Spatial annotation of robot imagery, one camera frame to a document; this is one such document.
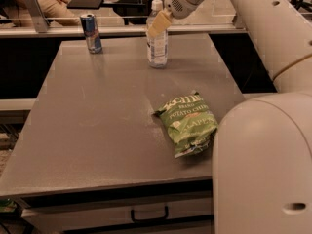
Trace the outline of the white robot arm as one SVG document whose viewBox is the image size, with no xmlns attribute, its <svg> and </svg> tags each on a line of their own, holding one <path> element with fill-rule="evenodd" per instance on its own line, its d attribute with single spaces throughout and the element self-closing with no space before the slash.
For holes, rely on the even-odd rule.
<svg viewBox="0 0 312 234">
<path fill-rule="evenodd" d="M 165 0 L 152 32 L 204 0 Z M 312 24 L 287 0 L 230 0 L 277 91 L 219 124 L 215 234 L 312 234 Z"/>
</svg>

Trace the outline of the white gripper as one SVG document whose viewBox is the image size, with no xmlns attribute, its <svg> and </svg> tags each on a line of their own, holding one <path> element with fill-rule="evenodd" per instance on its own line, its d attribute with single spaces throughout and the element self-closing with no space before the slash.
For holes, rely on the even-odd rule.
<svg viewBox="0 0 312 234">
<path fill-rule="evenodd" d="M 173 18 L 188 17 L 203 1 L 205 0 L 165 0 L 165 9 L 148 18 L 146 35 L 155 38 L 172 25 Z"/>
</svg>

